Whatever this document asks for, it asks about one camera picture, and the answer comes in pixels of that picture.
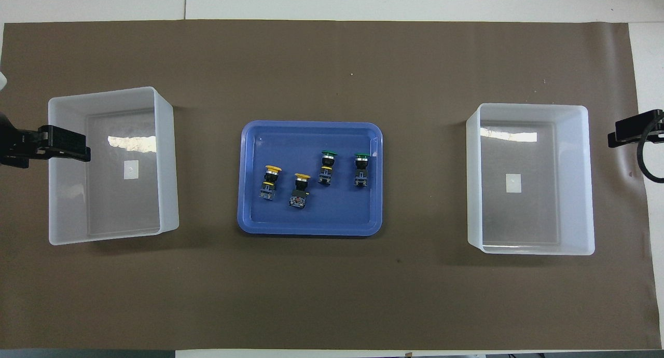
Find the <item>white label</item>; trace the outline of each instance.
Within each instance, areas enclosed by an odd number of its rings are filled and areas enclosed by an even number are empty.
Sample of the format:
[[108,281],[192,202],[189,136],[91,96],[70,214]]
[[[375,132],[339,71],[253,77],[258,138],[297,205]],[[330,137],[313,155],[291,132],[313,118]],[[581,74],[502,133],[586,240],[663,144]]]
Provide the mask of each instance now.
[[138,179],[138,160],[125,161],[125,179]]
[[505,174],[505,192],[521,193],[521,174]]

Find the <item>blue plastic tray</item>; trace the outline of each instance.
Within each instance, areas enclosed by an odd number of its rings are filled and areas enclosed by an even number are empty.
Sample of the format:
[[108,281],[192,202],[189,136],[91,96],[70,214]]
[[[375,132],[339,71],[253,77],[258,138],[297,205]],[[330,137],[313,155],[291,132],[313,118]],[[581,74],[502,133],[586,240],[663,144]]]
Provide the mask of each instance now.
[[[332,150],[329,186],[318,183]],[[355,153],[370,154],[368,185],[353,185]],[[259,196],[265,166],[282,168],[273,200]],[[306,206],[288,204],[295,173],[311,176]],[[238,224],[249,233],[367,237],[382,224],[382,133],[366,122],[253,121],[242,130]]]

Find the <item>white table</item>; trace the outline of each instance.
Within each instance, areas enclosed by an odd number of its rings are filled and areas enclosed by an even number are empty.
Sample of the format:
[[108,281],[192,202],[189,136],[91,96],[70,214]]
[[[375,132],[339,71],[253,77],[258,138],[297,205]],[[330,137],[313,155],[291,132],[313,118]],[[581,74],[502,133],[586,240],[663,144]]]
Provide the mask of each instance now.
[[[664,0],[0,0],[0,27],[5,22],[197,18],[629,22],[639,111],[664,107]],[[664,175],[664,152],[661,148],[647,146],[645,159],[654,174]],[[664,214],[657,214],[664,211],[664,185],[645,181],[645,188],[660,331],[664,332],[664,315],[661,312],[664,309]],[[221,349],[178,351],[177,356],[342,357],[403,356],[406,353],[408,351]],[[504,352],[413,351],[413,355],[485,353]]]

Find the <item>translucent storage box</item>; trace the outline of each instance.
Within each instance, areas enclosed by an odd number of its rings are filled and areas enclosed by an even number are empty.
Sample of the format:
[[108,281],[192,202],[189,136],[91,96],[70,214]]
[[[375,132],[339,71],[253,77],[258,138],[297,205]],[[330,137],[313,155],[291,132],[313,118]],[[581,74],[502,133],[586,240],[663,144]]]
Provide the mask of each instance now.
[[595,251],[588,111],[484,103],[466,122],[468,242],[485,253]]
[[178,227],[173,107],[154,88],[53,98],[48,123],[86,135],[92,153],[48,161],[51,244]]

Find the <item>black metal part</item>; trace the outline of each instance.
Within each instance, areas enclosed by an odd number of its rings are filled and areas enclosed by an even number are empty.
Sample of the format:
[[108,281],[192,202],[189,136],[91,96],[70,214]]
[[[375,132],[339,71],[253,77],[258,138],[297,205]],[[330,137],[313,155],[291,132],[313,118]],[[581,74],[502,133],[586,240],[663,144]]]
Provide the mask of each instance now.
[[363,159],[363,160],[356,159],[355,160],[355,167],[360,169],[360,170],[366,170],[368,164],[369,164],[369,161],[367,161],[365,159]]
[[52,125],[19,130],[0,113],[0,164],[27,169],[31,159],[52,157],[89,162],[85,135]]
[[[662,110],[655,109],[616,122],[616,132],[612,132],[607,136],[609,148],[638,143],[645,127],[661,114]],[[658,136],[661,133],[664,133],[664,123],[657,122],[654,124],[652,131],[648,133],[646,141],[664,143],[664,137]]]
[[616,132],[608,134],[609,148],[616,148],[624,144],[638,143],[636,148],[636,160],[643,175],[655,183],[664,183],[664,178],[654,176],[643,161],[643,146],[651,143],[664,143],[664,112],[659,109],[633,115],[629,118],[616,122]]
[[308,185],[309,185],[309,182],[308,182],[308,181],[299,181],[299,180],[297,180],[297,179],[295,180],[295,188],[296,188],[296,190],[304,191],[304,190],[307,189],[307,186],[308,186]]
[[268,182],[268,183],[277,183],[277,179],[279,179],[279,174],[271,174],[271,173],[265,173],[263,176],[263,179]]
[[334,158],[323,157],[323,166],[332,167],[334,166]]

